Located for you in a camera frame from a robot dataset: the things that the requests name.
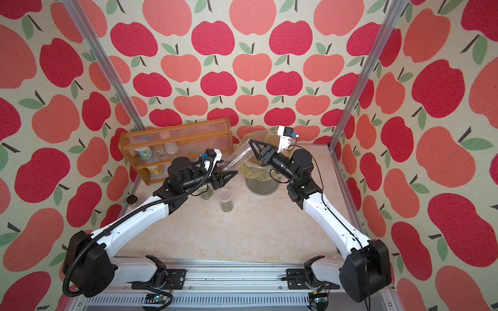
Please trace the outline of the yellow container lower shelf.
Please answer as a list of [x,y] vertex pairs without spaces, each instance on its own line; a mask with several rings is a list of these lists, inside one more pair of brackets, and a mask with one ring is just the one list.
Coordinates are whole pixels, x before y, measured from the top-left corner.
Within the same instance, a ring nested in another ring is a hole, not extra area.
[[163,165],[153,165],[150,167],[147,167],[148,171],[153,175],[153,176],[159,176],[163,173],[164,167]]

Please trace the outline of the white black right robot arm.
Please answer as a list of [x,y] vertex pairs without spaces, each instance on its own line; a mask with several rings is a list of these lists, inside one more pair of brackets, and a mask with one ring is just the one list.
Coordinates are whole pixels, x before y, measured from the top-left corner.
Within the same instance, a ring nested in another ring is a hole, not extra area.
[[389,249],[380,240],[361,233],[326,198],[312,177],[314,157],[302,147],[291,157],[268,143],[249,140],[255,158],[288,179],[287,191],[292,202],[310,215],[326,232],[344,259],[337,266],[324,257],[311,263],[311,272],[320,282],[339,285],[357,303],[370,302],[372,294],[392,282]]

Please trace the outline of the small glass jar on shelf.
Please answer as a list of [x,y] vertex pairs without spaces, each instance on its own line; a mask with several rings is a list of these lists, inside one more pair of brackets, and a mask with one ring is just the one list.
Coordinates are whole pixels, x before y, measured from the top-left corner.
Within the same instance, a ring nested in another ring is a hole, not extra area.
[[155,150],[158,158],[160,159],[160,161],[163,161],[166,158],[167,154],[166,154],[165,150],[163,149],[163,146],[155,146],[154,150]]

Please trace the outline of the clear plastic jar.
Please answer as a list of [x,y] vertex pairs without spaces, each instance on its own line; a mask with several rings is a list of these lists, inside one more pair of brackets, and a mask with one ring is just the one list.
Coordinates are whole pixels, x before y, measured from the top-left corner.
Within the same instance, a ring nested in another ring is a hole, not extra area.
[[255,154],[249,141],[245,141],[239,145],[238,149],[235,150],[233,154],[219,165],[219,169],[221,172],[238,171],[242,166],[246,165],[254,158]]

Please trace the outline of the wooden spice rack shelf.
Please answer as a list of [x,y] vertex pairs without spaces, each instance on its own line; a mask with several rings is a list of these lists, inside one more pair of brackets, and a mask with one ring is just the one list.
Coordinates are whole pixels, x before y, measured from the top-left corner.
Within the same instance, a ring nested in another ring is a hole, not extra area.
[[187,157],[195,161],[207,149],[218,149],[222,154],[232,153],[232,127],[225,117],[123,133],[118,147],[142,181],[151,185],[166,179],[167,167],[175,158]]

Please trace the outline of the second jar behind left arm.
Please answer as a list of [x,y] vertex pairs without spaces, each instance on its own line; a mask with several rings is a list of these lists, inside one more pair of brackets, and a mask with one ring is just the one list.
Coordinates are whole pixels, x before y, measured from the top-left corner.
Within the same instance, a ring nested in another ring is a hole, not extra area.
[[209,200],[213,196],[213,189],[209,185],[204,185],[199,189],[198,196],[203,200]]

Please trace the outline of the green label cup on shelf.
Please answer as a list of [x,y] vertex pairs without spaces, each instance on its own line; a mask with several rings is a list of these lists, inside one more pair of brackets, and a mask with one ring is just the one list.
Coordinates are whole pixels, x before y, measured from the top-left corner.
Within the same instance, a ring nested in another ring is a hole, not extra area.
[[150,159],[153,156],[153,151],[150,146],[135,148],[134,151],[142,160]]

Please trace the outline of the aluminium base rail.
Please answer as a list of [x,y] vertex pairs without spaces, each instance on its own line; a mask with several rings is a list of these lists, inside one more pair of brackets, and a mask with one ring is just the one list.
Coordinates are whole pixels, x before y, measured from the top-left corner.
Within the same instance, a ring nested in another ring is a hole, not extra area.
[[110,285],[87,298],[62,298],[59,310],[400,310],[383,289],[354,302],[336,284],[307,285],[301,264],[162,259],[155,291],[131,283]]

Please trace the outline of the right aluminium frame post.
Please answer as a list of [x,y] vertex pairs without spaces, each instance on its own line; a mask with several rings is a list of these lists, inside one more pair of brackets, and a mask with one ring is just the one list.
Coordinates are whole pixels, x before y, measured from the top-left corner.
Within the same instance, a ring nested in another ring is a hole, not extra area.
[[403,14],[403,9],[408,3],[409,1],[402,0],[390,1],[391,6],[386,12],[385,19],[383,20],[376,39],[373,42],[370,53],[364,62],[359,78],[357,79],[353,91],[351,92],[351,96],[346,101],[346,106],[343,110],[341,118],[339,119],[338,125],[334,129],[331,142],[328,146],[330,153],[334,151],[338,140],[344,133],[344,129],[349,121],[351,113],[354,110],[355,105],[359,102],[359,97],[362,95],[371,73],[377,65],[381,64],[379,57],[383,52],[394,27],[398,23],[400,16]]

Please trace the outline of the white bottle on shelf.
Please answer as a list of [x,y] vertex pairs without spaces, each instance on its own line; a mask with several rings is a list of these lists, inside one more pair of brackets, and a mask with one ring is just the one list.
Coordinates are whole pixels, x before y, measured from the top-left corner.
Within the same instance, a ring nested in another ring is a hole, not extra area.
[[176,142],[164,143],[163,149],[165,150],[166,154],[168,154],[168,155],[174,155],[179,151],[179,147],[178,147],[178,144]]

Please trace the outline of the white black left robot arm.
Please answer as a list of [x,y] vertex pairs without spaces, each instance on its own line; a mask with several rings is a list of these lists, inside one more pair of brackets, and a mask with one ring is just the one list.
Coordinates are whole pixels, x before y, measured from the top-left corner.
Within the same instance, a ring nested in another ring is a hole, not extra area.
[[168,283],[166,265],[154,256],[119,260],[115,255],[146,228],[173,214],[201,187],[224,187],[237,171],[220,168],[221,158],[220,150],[208,149],[196,161],[174,159],[162,186],[139,207],[101,229],[74,234],[63,266],[63,294],[91,298],[110,285],[125,283],[156,292]]

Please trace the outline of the aluminium frame post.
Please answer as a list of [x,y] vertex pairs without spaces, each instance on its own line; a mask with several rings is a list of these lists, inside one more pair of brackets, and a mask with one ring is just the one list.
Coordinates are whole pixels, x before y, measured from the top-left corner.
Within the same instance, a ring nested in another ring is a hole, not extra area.
[[376,39],[373,42],[370,53],[364,62],[359,78],[357,79],[353,91],[351,92],[351,96],[346,101],[346,106],[343,110],[341,118],[339,119],[338,125],[334,129],[331,142],[328,146],[330,153],[334,151],[338,140],[344,133],[344,129],[349,121],[351,113],[354,110],[355,105],[359,102],[359,97],[362,95],[371,73],[377,65],[381,64],[379,57],[383,52],[394,27],[398,23],[400,16],[403,14],[403,9],[408,3],[409,1],[402,0],[390,1],[391,6],[386,12],[385,19],[383,20]]
[[64,0],[62,2],[66,7],[69,15],[71,16],[71,19],[75,23],[75,26],[78,28],[82,37],[86,41],[89,50],[93,53],[96,61],[99,63],[102,72],[108,79],[112,89],[115,91],[117,98],[121,100],[125,111],[131,118],[132,124],[136,127],[137,131],[146,130],[147,128],[142,121],[138,110],[136,109],[132,99],[124,88],[124,84],[119,78],[119,75],[111,59],[102,47],[97,33],[93,30],[92,24],[86,16],[83,7],[79,3],[79,1]]

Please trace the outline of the yellow plastic bin liner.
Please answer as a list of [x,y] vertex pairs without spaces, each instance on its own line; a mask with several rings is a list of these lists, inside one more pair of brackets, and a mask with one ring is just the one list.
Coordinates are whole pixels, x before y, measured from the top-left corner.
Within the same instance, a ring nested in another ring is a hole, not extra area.
[[[242,146],[242,143],[247,143],[250,139],[274,145],[276,148],[280,141],[276,132],[262,130],[246,134],[243,137],[240,146]],[[279,181],[286,180],[281,174],[270,172],[271,168],[271,166],[263,166],[261,162],[256,159],[255,155],[252,155],[249,161],[242,165],[241,172],[248,181],[274,182],[272,177]]]

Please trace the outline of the clear jar with mung beans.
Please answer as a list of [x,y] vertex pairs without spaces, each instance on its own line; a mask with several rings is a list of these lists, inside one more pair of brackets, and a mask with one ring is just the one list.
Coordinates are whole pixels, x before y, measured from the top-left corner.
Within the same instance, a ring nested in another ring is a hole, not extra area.
[[232,191],[230,189],[221,189],[218,192],[217,198],[220,202],[220,208],[224,212],[233,210]]

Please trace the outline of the left aluminium frame post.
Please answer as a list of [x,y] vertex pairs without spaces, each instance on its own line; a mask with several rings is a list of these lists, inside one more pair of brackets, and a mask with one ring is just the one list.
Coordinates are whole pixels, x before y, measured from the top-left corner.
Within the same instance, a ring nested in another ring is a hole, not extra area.
[[146,130],[147,128],[142,121],[138,110],[136,109],[132,99],[124,88],[124,84],[119,78],[119,75],[111,59],[102,47],[97,33],[93,30],[92,24],[86,16],[83,7],[79,3],[79,1],[64,0],[62,2],[66,7],[69,15],[71,16],[71,19],[75,23],[75,26],[78,28],[82,37],[86,41],[89,50],[93,53],[96,61],[99,63],[102,72],[108,79],[112,89],[115,91],[117,98],[121,100],[125,111],[131,118],[132,124],[136,127],[137,131]]

